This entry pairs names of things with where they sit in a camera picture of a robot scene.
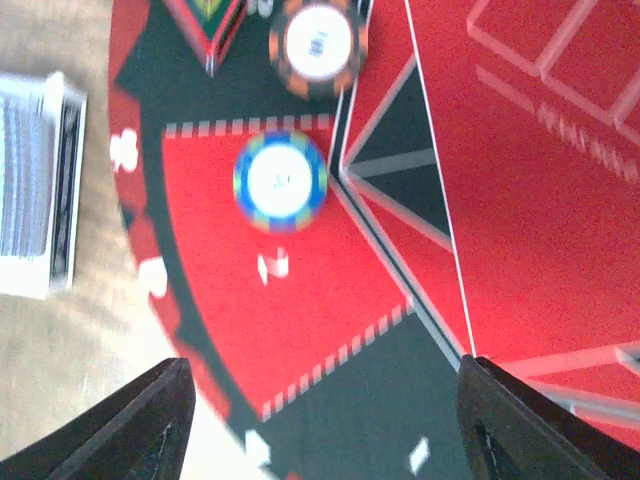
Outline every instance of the white diamond symbol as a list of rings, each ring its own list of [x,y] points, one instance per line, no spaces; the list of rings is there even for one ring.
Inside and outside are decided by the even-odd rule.
[[[244,434],[244,444],[247,456],[253,460],[258,467],[271,463],[271,447],[267,445],[262,437],[255,430],[249,430]]]
[[[418,445],[416,445],[416,448],[411,452],[411,455],[409,455],[411,473],[417,475],[425,462],[429,460],[430,456],[431,450],[429,450],[429,439],[422,437],[418,442]]]

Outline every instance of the green and red box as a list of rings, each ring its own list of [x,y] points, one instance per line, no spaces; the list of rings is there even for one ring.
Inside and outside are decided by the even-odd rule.
[[[247,14],[245,0],[164,0],[210,76],[222,63]]]

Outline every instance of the table surface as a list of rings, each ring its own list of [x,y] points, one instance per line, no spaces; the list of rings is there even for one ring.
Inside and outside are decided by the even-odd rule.
[[[0,70],[59,69],[89,93],[73,289],[46,301],[0,296],[0,458],[175,355],[138,286],[116,200],[106,114],[111,8],[110,0],[0,2]],[[265,478],[199,399],[183,478],[226,468]]]

